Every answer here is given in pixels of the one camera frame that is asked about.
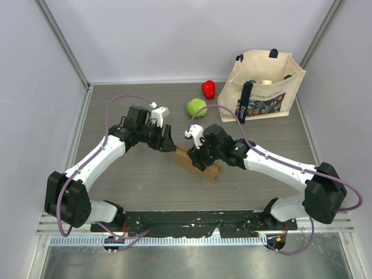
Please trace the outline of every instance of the red object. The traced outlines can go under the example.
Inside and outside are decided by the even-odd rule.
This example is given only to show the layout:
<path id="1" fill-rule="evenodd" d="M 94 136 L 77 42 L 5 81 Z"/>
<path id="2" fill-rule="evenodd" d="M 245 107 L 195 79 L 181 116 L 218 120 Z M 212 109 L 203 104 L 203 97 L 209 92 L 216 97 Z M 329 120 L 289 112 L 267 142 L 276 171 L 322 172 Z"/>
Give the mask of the red object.
<path id="1" fill-rule="evenodd" d="M 212 80 L 207 80 L 202 84 L 202 91 L 207 100 L 212 100 L 216 95 L 216 85 Z"/>

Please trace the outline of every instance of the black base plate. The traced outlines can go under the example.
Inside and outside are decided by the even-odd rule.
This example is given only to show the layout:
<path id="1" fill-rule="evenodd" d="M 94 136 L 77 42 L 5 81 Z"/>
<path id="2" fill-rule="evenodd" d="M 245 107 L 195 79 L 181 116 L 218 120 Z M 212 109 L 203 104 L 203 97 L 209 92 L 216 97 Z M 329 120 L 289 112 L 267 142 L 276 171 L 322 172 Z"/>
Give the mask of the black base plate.
<path id="1" fill-rule="evenodd" d="M 258 231 L 283 230 L 281 223 L 268 228 L 263 217 L 264 213 L 253 210 L 125 212 L 129 236 L 148 230 L 146 236 L 156 238 L 209 237 L 215 228 L 222 238 L 256 237 Z M 287 230 L 297 230 L 296 221 L 288 221 Z M 92 226 L 91 231 L 102 230 Z"/>

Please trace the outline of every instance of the gray floor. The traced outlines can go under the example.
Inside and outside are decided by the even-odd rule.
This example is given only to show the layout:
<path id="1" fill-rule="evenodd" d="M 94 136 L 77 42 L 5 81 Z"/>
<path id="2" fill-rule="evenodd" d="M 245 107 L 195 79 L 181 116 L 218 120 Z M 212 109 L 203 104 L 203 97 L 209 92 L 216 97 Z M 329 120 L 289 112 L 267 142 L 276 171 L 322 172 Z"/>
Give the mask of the gray floor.
<path id="1" fill-rule="evenodd" d="M 309 234 L 291 234 L 285 250 L 298 251 L 308 239 Z M 313 245 L 297 256 L 275 254 L 263 246 L 135 247 L 99 255 L 103 251 L 102 247 L 51 247 L 41 278 L 352 278 L 338 234 L 316 234 Z"/>
<path id="2" fill-rule="evenodd" d="M 217 95 L 222 87 L 223 84 L 217 84 Z M 200 84 L 95 86 L 76 160 L 82 159 L 102 139 L 106 106 L 119 94 L 142 95 L 169 107 L 171 114 L 166 123 L 172 125 L 173 141 L 185 148 L 192 146 L 192 142 L 184 138 L 190 120 L 186 104 L 192 98 L 203 98 Z M 134 104 L 146 106 L 134 98 L 116 101 L 110 111 L 110 124 L 119 123 Z M 233 138 L 241 138 L 237 125 L 222 123 L 217 109 L 209 109 L 196 123 L 204 128 L 217 123 Z M 247 121 L 244 130 L 251 141 L 269 151 L 303 163 L 314 163 L 296 103 L 288 117 Z M 176 166 L 172 153 L 153 151 L 144 144 L 138 144 L 116 160 L 89 192 L 91 199 L 107 199 L 125 210 L 263 209 L 274 197 L 294 194 L 294 189 L 271 177 L 237 167 L 225 166 L 219 181 L 211 183 Z"/>

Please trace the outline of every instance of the robotic arm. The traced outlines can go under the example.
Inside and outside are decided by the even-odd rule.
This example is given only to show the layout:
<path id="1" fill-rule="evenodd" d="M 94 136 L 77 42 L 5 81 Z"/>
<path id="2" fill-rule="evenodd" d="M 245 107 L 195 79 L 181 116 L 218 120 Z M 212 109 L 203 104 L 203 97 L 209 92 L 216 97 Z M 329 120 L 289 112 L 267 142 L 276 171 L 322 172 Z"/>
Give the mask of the robotic arm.
<path id="1" fill-rule="evenodd" d="M 172 152 L 176 146 L 171 138 L 171 127 L 163 124 L 169 114 L 168 108 L 160 107 L 151 112 L 141 106 L 131 106 L 120 124 L 109 129 L 105 145 L 103 140 L 80 162 L 64 173 L 54 171 L 48 178 L 45 211 L 56 216 L 57 199 L 64 183 L 78 170 L 65 191 L 61 203 L 61 219 L 75 228 L 85 222 L 112 222 L 120 219 L 123 209 L 107 201 L 91 201 L 88 192 L 95 180 L 117 158 L 123 156 L 139 142 L 161 152 Z"/>
<path id="2" fill-rule="evenodd" d="M 347 195 L 341 183 L 303 171 L 304 169 L 315 170 L 338 178 L 337 172 L 330 164 L 322 163 L 317 167 L 312 164 L 295 162 L 250 142 L 257 150 L 265 154 L 262 156 L 251 149 L 244 139 L 233 140 L 222 127 L 216 124 L 205 130 L 199 125 L 193 125 L 189 131 L 185 132 L 185 136 L 188 139 L 194 139 L 195 144 L 187 154 L 193 166 L 200 171 L 204 171 L 215 160 L 221 159 L 229 166 L 267 174 L 299 191 L 297 196 L 275 198 L 269 202 L 264 210 L 266 213 L 264 220 L 269 227 L 276 226 L 278 221 L 285 222 L 288 219 L 305 216 L 310 216 L 324 224 L 331 224 Z M 283 161 L 284 164 L 269 159 L 271 156 Z M 286 163 L 299 166 L 302 171 L 286 166 Z"/>

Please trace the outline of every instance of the black strap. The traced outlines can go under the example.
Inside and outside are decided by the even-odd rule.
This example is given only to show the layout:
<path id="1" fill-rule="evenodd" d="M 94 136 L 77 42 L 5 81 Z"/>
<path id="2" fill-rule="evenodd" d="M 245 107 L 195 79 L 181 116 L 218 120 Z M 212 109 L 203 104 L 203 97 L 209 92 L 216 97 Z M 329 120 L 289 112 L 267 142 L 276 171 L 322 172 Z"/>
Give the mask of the black strap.
<path id="1" fill-rule="evenodd" d="M 239 115 L 238 115 L 238 119 L 241 124 L 245 123 L 245 116 L 246 116 L 246 111 L 248 110 L 249 98 L 251 97 L 252 88 L 253 88 L 253 83 L 251 83 L 250 81 L 247 81 L 243 86 L 242 95 L 240 97 Z"/>
<path id="2" fill-rule="evenodd" d="M 279 51 L 276 48 L 273 48 L 272 50 L 270 50 L 269 57 L 270 58 L 278 58 L 278 53 L 279 53 Z"/>
<path id="3" fill-rule="evenodd" d="M 244 59 L 244 55 L 243 55 L 243 54 L 240 54 L 240 55 L 238 55 L 238 56 L 235 58 L 236 61 L 239 61 L 239 60 L 240 60 L 240 62 L 243 62 L 243 59 Z"/>

